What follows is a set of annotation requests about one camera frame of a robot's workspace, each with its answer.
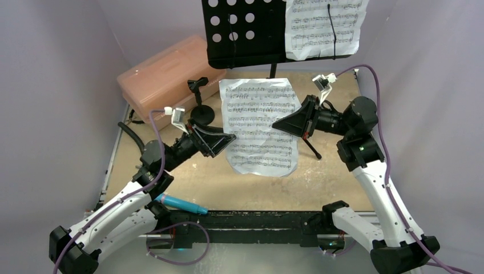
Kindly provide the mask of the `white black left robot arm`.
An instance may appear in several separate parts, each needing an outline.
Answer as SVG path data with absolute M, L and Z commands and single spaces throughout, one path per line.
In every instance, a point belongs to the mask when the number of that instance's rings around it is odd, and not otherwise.
M 138 236 L 174 227 L 170 211 L 156 201 L 174 180 L 170 171 L 197 153 L 214 158 L 234 140 L 234 134 L 193 119 L 171 146 L 158 136 L 154 147 L 142 154 L 141 169 L 114 198 L 70 228 L 58 226 L 50 232 L 53 272 L 94 273 L 101 262 Z

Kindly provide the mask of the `sheet music page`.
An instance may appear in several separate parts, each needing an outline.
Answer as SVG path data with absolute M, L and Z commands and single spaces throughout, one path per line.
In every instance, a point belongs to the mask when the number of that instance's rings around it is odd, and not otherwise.
M 365 0 L 286 1 L 286 58 L 305 61 L 355 54 L 368 4 Z
M 287 78 L 223 79 L 219 82 L 225 133 L 236 139 L 226 159 L 238 174 L 290 175 L 298 165 L 298 138 L 272 127 L 301 107 Z

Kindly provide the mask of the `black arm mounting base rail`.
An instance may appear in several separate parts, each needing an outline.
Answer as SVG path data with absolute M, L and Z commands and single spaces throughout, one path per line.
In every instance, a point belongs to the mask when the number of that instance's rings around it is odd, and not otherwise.
M 322 220 L 320 211 L 209 211 L 199 215 L 173 210 L 145 236 L 165 240 L 174 248 L 192 248 L 195 243 L 297 244 L 338 251 L 354 246 L 350 236 Z

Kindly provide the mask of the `black folding music stand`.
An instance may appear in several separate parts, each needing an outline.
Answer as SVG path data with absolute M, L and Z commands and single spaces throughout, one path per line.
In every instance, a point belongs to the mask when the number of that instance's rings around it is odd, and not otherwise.
M 270 65 L 285 55 L 286 1 L 203 1 L 208 62 L 216 69 Z

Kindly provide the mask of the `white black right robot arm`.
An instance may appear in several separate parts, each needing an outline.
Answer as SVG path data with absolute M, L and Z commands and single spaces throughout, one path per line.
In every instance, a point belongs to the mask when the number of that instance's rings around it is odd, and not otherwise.
M 330 102 L 308 95 L 295 113 L 272 127 L 302 139 L 316 130 L 341 136 L 338 155 L 365 190 L 379 224 L 365 220 L 343 201 L 323 206 L 307 223 L 311 229 L 347 233 L 369 252 L 377 272 L 405 273 L 425 265 L 440 245 L 434 236 L 424 234 L 394 189 L 384 154 L 372 135 L 377 123 L 377 107 L 369 98 L 359 96 L 339 112 Z

